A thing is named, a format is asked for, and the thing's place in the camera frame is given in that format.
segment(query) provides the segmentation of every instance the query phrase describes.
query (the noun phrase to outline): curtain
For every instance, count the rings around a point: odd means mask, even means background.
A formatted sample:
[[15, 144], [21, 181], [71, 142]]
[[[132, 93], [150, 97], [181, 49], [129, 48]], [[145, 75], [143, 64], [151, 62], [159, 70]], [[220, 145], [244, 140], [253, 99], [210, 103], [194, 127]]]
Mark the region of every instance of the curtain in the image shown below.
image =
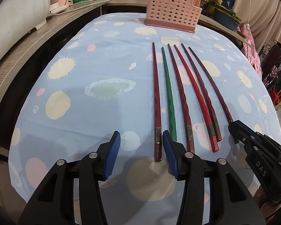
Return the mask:
[[263, 45], [281, 44], [281, 2], [280, 0], [235, 0], [233, 10], [248, 23], [252, 31], [256, 50]]

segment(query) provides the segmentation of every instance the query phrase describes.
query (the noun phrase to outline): white plastic tub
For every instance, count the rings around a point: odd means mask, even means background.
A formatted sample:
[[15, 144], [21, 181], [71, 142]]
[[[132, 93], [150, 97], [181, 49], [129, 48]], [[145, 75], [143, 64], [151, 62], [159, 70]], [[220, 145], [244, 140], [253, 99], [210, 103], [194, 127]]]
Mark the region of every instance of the white plastic tub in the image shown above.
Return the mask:
[[26, 33], [46, 24], [50, 0], [3, 0], [0, 5], [0, 60]]

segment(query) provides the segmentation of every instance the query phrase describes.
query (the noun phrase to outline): tablecloth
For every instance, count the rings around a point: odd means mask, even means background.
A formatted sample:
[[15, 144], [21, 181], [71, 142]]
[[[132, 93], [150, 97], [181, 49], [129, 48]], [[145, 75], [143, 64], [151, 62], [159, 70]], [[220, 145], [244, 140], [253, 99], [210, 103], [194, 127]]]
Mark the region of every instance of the tablecloth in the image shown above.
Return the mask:
[[[115, 13], [94, 19], [52, 59], [30, 91], [14, 129], [9, 169], [12, 186], [27, 202], [54, 163], [79, 160], [109, 141], [115, 130], [121, 147], [112, 175], [100, 182], [110, 225], [176, 223], [184, 182], [153, 162], [154, 105], [152, 42], [158, 63], [162, 130], [168, 109], [161, 47], [191, 46], [216, 82], [234, 120], [281, 143], [271, 99], [245, 56], [227, 38], [197, 26], [195, 34], [144, 25], [145, 14]], [[185, 144], [180, 98], [168, 49], [178, 142]], [[211, 98], [223, 140], [213, 153], [193, 87], [175, 50], [194, 130], [196, 154], [226, 158], [253, 194], [259, 182], [246, 164], [243, 144], [234, 144], [216, 94], [194, 59]], [[209, 217], [205, 180], [204, 221]]]

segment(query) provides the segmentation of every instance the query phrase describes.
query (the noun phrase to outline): basket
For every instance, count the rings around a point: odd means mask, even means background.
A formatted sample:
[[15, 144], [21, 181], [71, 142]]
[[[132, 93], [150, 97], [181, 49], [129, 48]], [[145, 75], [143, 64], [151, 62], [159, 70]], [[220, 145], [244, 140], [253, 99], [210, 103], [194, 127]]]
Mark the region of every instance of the basket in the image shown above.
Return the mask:
[[195, 33], [201, 0], [148, 0], [145, 25]]

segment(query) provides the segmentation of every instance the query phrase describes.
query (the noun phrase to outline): metallic band on chopstick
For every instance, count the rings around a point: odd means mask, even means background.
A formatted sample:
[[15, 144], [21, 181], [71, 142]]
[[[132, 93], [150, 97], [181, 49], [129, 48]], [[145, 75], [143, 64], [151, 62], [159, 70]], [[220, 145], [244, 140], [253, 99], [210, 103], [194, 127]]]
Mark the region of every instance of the metallic band on chopstick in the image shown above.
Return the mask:
[[192, 60], [191, 56], [189, 55], [188, 51], [186, 50], [185, 46], [183, 44], [181, 44], [181, 45], [182, 45], [183, 50], [184, 50], [184, 52], [185, 52], [185, 54], [186, 54], [186, 56], [187, 56], [187, 58], [188, 58], [188, 60], [189, 60], [189, 62], [191, 64], [191, 66], [192, 66], [192, 68], [193, 68], [193, 70], [195, 72], [195, 75], [196, 75], [196, 77], [197, 77], [197, 79], [199, 81], [200, 87], [201, 87], [201, 89], [203, 91], [204, 98], [206, 100], [206, 105], [207, 105], [207, 108], [208, 108], [209, 115], [211, 117], [213, 128], [215, 130], [215, 135], [216, 135], [217, 142], [220, 142], [222, 140], [222, 135], [220, 134], [220, 127], [219, 127], [218, 122], [217, 122], [217, 117], [215, 115], [215, 111], [214, 111], [214, 108], [212, 106], [211, 99], [210, 99], [210, 97], [208, 95], [208, 92], [207, 92], [207, 90], [205, 88], [205, 85], [204, 85], [204, 82], [202, 80], [202, 77], [201, 77], [201, 75], [200, 75], [200, 73], [199, 73], [195, 63], [193, 62], [193, 60]]
[[184, 118], [184, 125], [185, 125], [187, 151], [195, 153], [194, 136], [193, 136], [193, 130], [192, 130], [192, 126], [191, 126], [191, 117], [189, 116], [189, 110], [188, 110], [186, 96], [185, 96], [184, 89], [183, 89], [182, 80], [181, 80], [179, 70], [178, 70], [170, 44], [168, 44], [167, 47], [170, 51], [171, 60], [172, 60], [172, 64], [174, 67], [176, 81], [178, 84], [178, 89], [179, 89], [179, 94], [180, 94], [180, 100], [181, 100], [183, 118]]
[[164, 48], [161, 48], [164, 74], [165, 74], [165, 85], [167, 89], [167, 108], [169, 114], [169, 132], [173, 141], [177, 141], [177, 130], [176, 130], [176, 120], [175, 120], [175, 110], [174, 110], [174, 100], [172, 94], [172, 87], [169, 75], [169, 69], [167, 67], [167, 58], [165, 56]]
[[204, 73], [206, 74], [207, 78], [209, 79], [209, 82], [211, 83], [211, 85], [212, 85], [212, 87], [213, 87], [213, 89], [214, 89], [214, 91], [215, 91], [215, 93], [216, 93], [216, 95], [217, 95], [217, 97], [218, 97], [218, 99], [219, 99], [219, 101], [220, 101], [220, 104], [222, 105], [222, 108], [223, 108], [223, 110], [224, 110], [224, 113], [225, 113], [225, 116], [226, 116], [226, 118], [227, 118], [228, 123], [233, 122], [233, 119], [232, 119], [231, 114], [230, 114], [230, 112], [229, 112], [229, 110], [228, 110], [228, 107], [227, 107], [227, 105], [226, 105], [226, 103], [225, 103], [225, 101], [224, 101], [224, 98], [222, 97], [222, 95], [221, 95], [221, 93], [220, 93], [218, 87], [216, 86], [216, 84], [215, 84], [215, 82], [213, 81], [212, 77], [210, 76], [209, 72], [208, 72], [207, 69], [204, 67], [203, 63], [201, 62], [200, 58], [198, 58], [198, 56], [196, 55], [196, 53], [195, 53], [190, 47], [188, 47], [188, 48], [189, 48], [189, 50], [191, 51], [191, 53], [194, 55], [194, 57], [196, 58], [196, 60], [197, 60], [198, 63], [200, 64], [200, 66], [202, 67], [202, 69], [203, 69]]
[[155, 110], [155, 143], [154, 143], [154, 161], [160, 162], [162, 159], [162, 143], [161, 143], [161, 112], [160, 112], [160, 96], [155, 44], [152, 43], [153, 50], [153, 80], [154, 80], [154, 110]]
[[188, 75], [188, 77], [191, 81], [191, 84], [192, 84], [192, 86], [195, 90], [195, 93], [196, 93], [197, 99], [199, 101], [199, 104], [200, 104], [200, 107], [201, 107], [201, 110], [202, 110], [202, 113], [203, 113], [203, 116], [204, 116], [204, 120], [205, 120], [205, 123], [206, 123], [206, 126], [207, 126], [212, 151], [217, 152], [218, 151], [217, 139], [216, 139], [216, 135], [215, 135], [215, 132], [214, 132], [213, 125], [212, 125], [212, 120], [211, 120], [211, 117], [208, 113], [208, 109], [205, 105], [203, 96], [201, 95], [201, 92], [200, 92], [200, 89], [199, 89], [199, 87], [196, 83], [196, 80], [195, 80], [193, 74], [191, 73], [186, 61], [184, 60], [181, 52], [179, 51], [178, 47], [176, 45], [174, 45], [174, 48], [176, 49], [176, 51], [177, 51], [177, 53], [178, 53], [178, 55], [179, 55], [179, 57], [182, 61], [182, 64], [185, 68], [185, 71], [186, 71], [186, 73], [187, 73], [187, 75]]

